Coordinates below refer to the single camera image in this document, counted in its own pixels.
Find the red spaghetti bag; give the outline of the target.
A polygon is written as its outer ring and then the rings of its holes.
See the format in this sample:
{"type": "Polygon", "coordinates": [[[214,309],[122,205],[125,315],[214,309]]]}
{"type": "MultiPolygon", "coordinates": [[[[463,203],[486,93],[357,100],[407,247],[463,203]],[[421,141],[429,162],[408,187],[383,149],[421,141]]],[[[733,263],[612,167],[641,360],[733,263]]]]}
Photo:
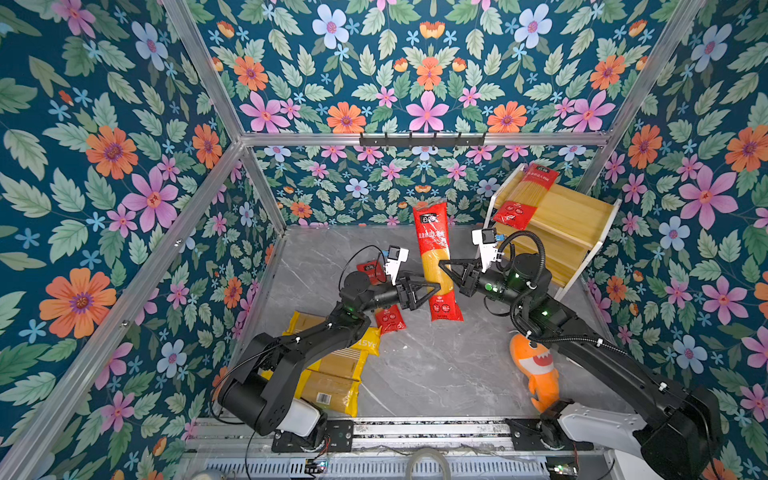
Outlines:
{"type": "Polygon", "coordinates": [[[397,292],[388,290],[388,283],[384,267],[380,260],[368,260],[356,265],[356,270],[365,273],[373,287],[379,287],[375,291],[376,304],[373,307],[376,327],[381,335],[394,333],[407,328],[403,319],[397,292]]]}
{"type": "Polygon", "coordinates": [[[414,208],[413,217],[424,278],[427,282],[438,284],[435,293],[428,299],[431,320],[463,322],[453,280],[440,266],[441,261],[451,259],[447,204],[441,202],[414,208]]]}
{"type": "Polygon", "coordinates": [[[556,170],[539,164],[530,165],[520,182],[496,210],[493,220],[517,230],[526,230],[558,177],[556,170]]]}

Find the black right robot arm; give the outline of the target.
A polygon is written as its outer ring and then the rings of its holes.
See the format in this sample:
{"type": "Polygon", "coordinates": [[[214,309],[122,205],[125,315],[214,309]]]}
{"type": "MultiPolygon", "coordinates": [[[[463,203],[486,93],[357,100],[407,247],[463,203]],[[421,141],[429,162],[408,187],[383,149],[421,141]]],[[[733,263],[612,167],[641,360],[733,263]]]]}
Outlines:
{"type": "Polygon", "coordinates": [[[467,297],[480,293],[507,305],[513,326],[530,344],[556,348],[633,409],[625,415],[558,400],[543,420],[573,441],[638,457],[663,479],[701,479],[715,470],[723,433],[719,402],[710,390],[654,373],[550,295],[552,275],[536,234],[524,234],[536,247],[533,254],[516,253],[517,233],[503,241],[492,229],[478,234],[479,257],[438,263],[454,287],[467,297]]]}

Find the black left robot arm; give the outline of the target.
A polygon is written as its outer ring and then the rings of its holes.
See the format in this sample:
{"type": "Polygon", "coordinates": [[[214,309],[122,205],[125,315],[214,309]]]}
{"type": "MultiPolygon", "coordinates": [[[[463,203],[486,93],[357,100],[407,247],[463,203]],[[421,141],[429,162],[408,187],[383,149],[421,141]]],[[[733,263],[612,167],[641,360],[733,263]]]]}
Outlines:
{"type": "Polygon", "coordinates": [[[317,443],[325,434],[327,415],[295,397],[303,371],[360,341],[371,326],[370,312],[393,305],[417,310],[440,289],[439,283],[409,272],[378,285],[365,273],[353,272],[320,324],[293,336],[253,337],[220,382],[214,401],[260,436],[279,431],[317,443]]]}

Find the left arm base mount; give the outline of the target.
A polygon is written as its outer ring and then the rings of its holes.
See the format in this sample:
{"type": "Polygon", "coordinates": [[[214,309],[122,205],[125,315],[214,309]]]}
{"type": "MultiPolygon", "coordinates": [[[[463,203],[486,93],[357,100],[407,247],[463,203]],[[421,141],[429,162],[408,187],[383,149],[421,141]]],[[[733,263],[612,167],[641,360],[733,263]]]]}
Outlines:
{"type": "Polygon", "coordinates": [[[277,431],[272,453],[349,453],[352,451],[355,422],[345,419],[322,418],[305,437],[287,431],[277,431]]]}

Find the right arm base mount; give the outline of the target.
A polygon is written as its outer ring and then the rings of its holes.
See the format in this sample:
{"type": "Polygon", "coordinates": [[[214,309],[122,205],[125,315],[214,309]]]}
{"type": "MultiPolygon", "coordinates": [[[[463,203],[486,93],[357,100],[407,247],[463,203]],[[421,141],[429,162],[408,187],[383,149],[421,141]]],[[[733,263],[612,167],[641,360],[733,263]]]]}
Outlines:
{"type": "Polygon", "coordinates": [[[512,444],[519,451],[593,451],[590,442],[569,439],[554,421],[542,422],[538,418],[504,418],[509,427],[512,444]]]}

